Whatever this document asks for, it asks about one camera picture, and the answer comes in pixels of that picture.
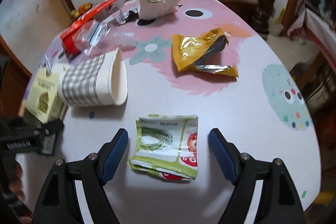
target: paper cup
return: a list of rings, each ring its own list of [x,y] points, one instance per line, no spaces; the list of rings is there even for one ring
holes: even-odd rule
[[[127,93],[126,66],[119,49],[71,65],[58,79],[58,94],[70,106],[119,106]]]

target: silver foil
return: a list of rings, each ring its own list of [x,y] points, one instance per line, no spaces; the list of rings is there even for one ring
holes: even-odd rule
[[[138,8],[133,8],[124,13],[120,10],[119,16],[115,18],[119,25],[124,25],[128,22],[129,18],[133,15],[138,15]]]
[[[195,66],[196,70],[209,73],[220,73],[227,69],[232,68],[233,66],[220,66],[220,65],[199,65]]]

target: crumpled snack bag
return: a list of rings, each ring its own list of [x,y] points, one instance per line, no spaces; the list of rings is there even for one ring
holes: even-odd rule
[[[172,56],[178,71],[195,70],[238,77],[235,66],[204,65],[204,62],[224,50],[228,40],[221,28],[208,31],[202,37],[172,37]]]

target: floor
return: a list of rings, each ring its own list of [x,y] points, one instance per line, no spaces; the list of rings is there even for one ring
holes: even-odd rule
[[[292,41],[285,37],[268,36],[266,43],[290,71],[296,63],[312,62],[319,49],[311,41]]]
[[[52,39],[71,23],[61,0],[3,0],[0,15],[1,36],[30,72]]]

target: green snack wrapper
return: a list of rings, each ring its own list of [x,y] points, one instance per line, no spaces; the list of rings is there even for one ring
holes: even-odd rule
[[[198,117],[150,115],[136,121],[137,144],[128,164],[170,180],[197,176]]]

